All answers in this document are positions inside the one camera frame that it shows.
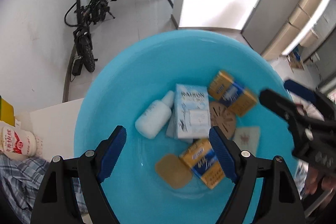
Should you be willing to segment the person's hand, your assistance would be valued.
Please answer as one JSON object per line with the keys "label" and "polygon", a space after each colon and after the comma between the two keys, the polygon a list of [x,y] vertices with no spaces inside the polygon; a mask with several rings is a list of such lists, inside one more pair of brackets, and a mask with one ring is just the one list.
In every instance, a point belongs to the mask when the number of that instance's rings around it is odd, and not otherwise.
{"label": "person's hand", "polygon": [[304,193],[315,194],[319,182],[321,182],[321,188],[323,190],[335,190],[336,182],[335,177],[325,176],[322,177],[319,174],[319,170],[312,166],[308,167],[307,176],[305,179]]}

